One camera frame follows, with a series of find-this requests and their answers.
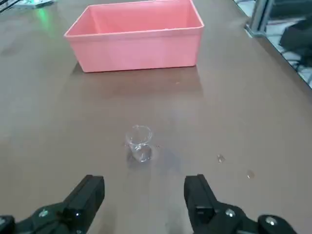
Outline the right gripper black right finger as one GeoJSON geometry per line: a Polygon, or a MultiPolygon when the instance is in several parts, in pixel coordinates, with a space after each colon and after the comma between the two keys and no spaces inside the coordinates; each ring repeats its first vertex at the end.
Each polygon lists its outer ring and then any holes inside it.
{"type": "Polygon", "coordinates": [[[295,233],[279,216],[264,214],[253,221],[238,206],[218,201],[202,174],[185,177],[184,199],[195,234],[295,233]]]}

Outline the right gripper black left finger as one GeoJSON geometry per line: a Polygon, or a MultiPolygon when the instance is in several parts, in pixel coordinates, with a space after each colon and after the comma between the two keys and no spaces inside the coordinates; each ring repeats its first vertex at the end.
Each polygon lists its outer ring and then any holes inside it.
{"type": "Polygon", "coordinates": [[[16,222],[11,215],[0,216],[2,234],[85,234],[105,198],[103,176],[86,175],[59,203],[38,208],[16,222]]]}

